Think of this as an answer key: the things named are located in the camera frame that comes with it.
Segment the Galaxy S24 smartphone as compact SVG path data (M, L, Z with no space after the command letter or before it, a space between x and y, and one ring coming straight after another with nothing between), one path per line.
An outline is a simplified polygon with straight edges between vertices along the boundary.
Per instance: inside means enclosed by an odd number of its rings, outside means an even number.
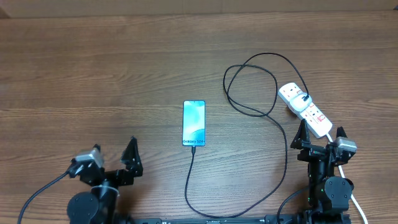
M206 103L203 100L183 102L183 146L205 146L206 144Z

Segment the white power strip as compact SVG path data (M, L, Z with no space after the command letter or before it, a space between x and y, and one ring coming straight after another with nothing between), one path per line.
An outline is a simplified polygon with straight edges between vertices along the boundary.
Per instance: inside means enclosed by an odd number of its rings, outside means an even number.
M304 93L304 91L302 91L295 83L288 83L280 87L278 91L279 97L284 101L288 108L288 102L301 93ZM333 126L331 121L314 104L313 101L304 111L294 114L296 114L300 119L307 120L308 128L316 138L322 138L326 136Z

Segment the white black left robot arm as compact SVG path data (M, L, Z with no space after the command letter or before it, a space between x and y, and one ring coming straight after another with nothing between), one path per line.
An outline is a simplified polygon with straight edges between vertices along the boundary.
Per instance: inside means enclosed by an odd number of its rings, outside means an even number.
M67 205L70 223L133 223L129 215L116 211L119 188L132 185L136 177L143 175L143 166L139 156L137 139L132 137L123 151L121 163L123 169L106 171L101 147L94 145L90 151L78 154L68 168L71 178L79 177L89 185L89 192L82 192L72 197Z

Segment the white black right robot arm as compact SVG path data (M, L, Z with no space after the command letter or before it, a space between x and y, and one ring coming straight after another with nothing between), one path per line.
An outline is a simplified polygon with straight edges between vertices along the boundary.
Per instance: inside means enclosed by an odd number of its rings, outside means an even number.
M293 223L350 223L348 215L354 184L346 177L335 175L335 167L342 166L356 154L356 143L348 139L344 129L337 129L336 139L325 147L310 141L306 120L301 120L298 132L291 143L298 149L297 159L308 163L308 204L292 219Z

